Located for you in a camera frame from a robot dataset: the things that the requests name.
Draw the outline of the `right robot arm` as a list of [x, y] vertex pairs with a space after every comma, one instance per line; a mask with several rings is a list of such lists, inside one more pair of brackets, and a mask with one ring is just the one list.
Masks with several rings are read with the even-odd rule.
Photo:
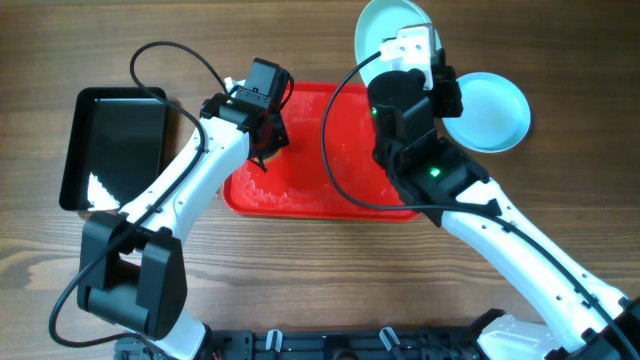
[[491, 310], [472, 337], [488, 359], [636, 359], [639, 302], [592, 275], [528, 220], [488, 171], [435, 132], [462, 113], [455, 72], [438, 50], [430, 68], [391, 70], [367, 86], [376, 144], [407, 210], [482, 255], [542, 318]]

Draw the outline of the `light blue plate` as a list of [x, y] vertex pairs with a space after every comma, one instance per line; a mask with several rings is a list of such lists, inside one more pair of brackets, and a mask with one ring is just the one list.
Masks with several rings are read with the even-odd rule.
[[480, 153], [500, 153], [521, 143], [532, 125], [524, 93], [510, 80], [489, 72], [457, 79], [463, 112], [443, 119], [444, 128], [460, 145]]
[[[431, 18], [417, 4], [408, 0], [373, 0], [361, 12], [354, 37], [356, 63], [360, 64], [380, 50], [387, 40], [398, 37], [397, 32], [405, 27], [431, 24]], [[376, 58], [359, 70], [360, 77], [366, 86], [378, 75], [393, 71], [409, 71], [416, 64], [405, 64], [396, 50], [397, 57], [386, 59], [385, 54]]]

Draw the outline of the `green and orange sponge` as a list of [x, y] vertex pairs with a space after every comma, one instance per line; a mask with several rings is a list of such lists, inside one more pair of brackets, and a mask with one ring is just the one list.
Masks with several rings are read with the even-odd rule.
[[281, 153], [281, 150], [270, 152], [262, 157], [264, 163], [275, 160]]

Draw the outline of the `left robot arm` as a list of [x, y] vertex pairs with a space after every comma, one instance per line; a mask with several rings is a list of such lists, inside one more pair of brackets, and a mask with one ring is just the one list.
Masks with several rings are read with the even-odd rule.
[[281, 110], [293, 77], [257, 58], [243, 82], [205, 101], [193, 144], [116, 213], [97, 212], [82, 232], [74, 288], [80, 309], [123, 327], [131, 339], [166, 359], [213, 355], [210, 328], [185, 308], [183, 243], [222, 184], [247, 161], [288, 145]]

